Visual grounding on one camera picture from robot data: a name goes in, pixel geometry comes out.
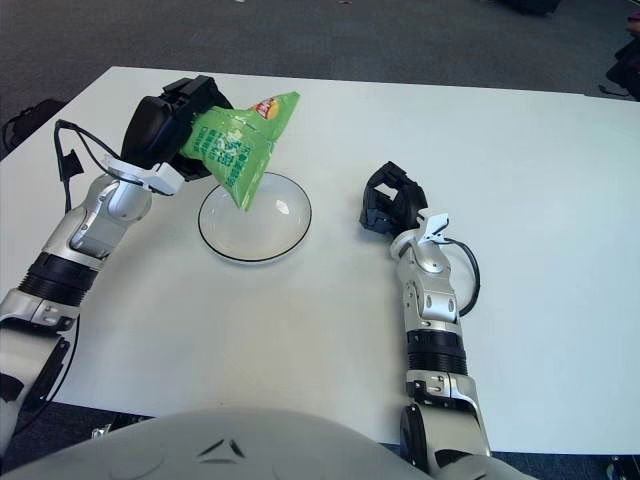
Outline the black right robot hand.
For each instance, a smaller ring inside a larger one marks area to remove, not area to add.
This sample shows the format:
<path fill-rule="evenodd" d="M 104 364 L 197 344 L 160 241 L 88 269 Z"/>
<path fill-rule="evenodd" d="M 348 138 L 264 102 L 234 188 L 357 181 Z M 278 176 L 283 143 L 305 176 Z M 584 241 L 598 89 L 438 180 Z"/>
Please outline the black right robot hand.
<path fill-rule="evenodd" d="M 441 232 L 448 220 L 436 221 L 428 229 L 428 220 L 422 210 L 428 207 L 423 189 L 393 162 L 380 167 L 367 181 L 362 209 L 361 226 L 375 233 L 390 235 L 392 245 L 402 250 L 411 242 L 449 244 Z"/>

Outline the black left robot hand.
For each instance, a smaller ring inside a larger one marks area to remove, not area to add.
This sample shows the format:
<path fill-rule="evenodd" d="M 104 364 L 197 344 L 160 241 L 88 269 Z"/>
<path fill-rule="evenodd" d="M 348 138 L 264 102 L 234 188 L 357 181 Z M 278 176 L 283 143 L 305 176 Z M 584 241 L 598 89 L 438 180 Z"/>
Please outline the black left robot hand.
<path fill-rule="evenodd" d="M 150 192 L 171 196 L 185 182 L 209 177 L 200 160 L 180 150 L 194 132 L 193 122 L 214 107 L 232 104 L 211 77 L 182 78 L 146 96 L 125 131 L 121 153 L 108 170 Z"/>

